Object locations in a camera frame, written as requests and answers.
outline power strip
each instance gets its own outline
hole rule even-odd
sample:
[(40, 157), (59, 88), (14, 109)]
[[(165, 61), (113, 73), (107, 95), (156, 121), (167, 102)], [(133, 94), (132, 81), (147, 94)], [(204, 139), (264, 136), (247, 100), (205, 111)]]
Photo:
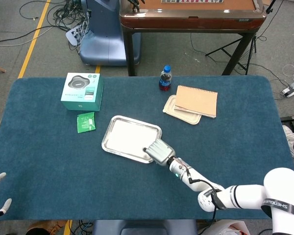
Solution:
[(284, 89), (282, 91), (282, 94), (287, 98), (290, 98), (291, 96), (293, 96), (294, 95), (294, 83), (292, 83), (288, 88)]

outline spiral notebook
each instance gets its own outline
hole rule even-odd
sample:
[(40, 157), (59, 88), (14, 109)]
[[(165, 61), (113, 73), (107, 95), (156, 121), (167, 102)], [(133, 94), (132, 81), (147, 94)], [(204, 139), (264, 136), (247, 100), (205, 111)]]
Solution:
[(178, 86), (174, 109), (215, 118), (217, 116), (217, 97), (217, 92)]

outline gray floor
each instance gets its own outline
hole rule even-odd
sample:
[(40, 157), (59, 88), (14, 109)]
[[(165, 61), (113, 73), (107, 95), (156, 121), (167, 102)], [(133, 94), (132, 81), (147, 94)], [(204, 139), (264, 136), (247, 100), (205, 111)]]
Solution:
[[(38, 20), (26, 20), (19, 15), (19, 7), (26, 2), (28, 1), (0, 1), (0, 40), (18, 37), (36, 28)], [(281, 0), (277, 0), (275, 10), (280, 2)], [(31, 17), (40, 16), (43, 7), (44, 3), (35, 2), (24, 7), (23, 12)], [(268, 25), (274, 13), (275, 11), (268, 16), (260, 32)], [(286, 64), (294, 65), (294, 2), (284, 1), (264, 35), (268, 39), (266, 42), (257, 41), (257, 54), (253, 55), (252, 63), (267, 67), (281, 79), (291, 83), (292, 79), (282, 74), (282, 68)], [(33, 34), (1, 44), (19, 44), (32, 37)], [(192, 36), (195, 48), (205, 52), (227, 44), (238, 37), (230, 34), (193, 34)], [(30, 43), (18, 47), (0, 47), (0, 66), (7, 70), (7, 73), (0, 72), (0, 119), (10, 86), (19, 75), (29, 45)], [(228, 60), (222, 52), (217, 52), (212, 56), (219, 61)], [(171, 65), (174, 75), (216, 75), (221, 74), (225, 67), (225, 63), (214, 63), (211, 59), (205, 58), (203, 54), (194, 51), (190, 44), (190, 34), (144, 34), (142, 59), (137, 66), (138, 75), (158, 76), (164, 64)], [(63, 31), (53, 28), (37, 40), (24, 77), (65, 77), (67, 72), (73, 71), (95, 71), (95, 67), (82, 64), (78, 54), (69, 50)], [(126, 76), (127, 70), (125, 67), (102, 67), (100, 73), (103, 76)], [(263, 75), (268, 80), (275, 79), (268, 71), (254, 65), (251, 65), (249, 74)], [(280, 92), (284, 88), (276, 80), (271, 81), (271, 86), (274, 92)], [(281, 117), (294, 116), (294, 97), (277, 100), (276, 104)], [(31, 222), (1, 222), (0, 235), (7, 233), (22, 235)], [(271, 226), (269, 220), (247, 220), (246, 223), (252, 235)]]

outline teal box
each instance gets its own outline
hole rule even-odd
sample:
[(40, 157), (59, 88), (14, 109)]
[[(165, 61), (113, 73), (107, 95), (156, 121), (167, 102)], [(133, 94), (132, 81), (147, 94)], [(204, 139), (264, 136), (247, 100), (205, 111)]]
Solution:
[(103, 80), (99, 73), (69, 72), (61, 102), (68, 110), (99, 111)]

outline bottle label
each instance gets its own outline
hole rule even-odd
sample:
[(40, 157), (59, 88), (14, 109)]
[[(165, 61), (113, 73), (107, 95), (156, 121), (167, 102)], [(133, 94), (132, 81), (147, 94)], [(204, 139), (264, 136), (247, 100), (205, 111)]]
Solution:
[(166, 87), (166, 86), (168, 86), (168, 85), (171, 84), (171, 81), (164, 81), (164, 80), (160, 79), (159, 84), (160, 84), (161, 86)]

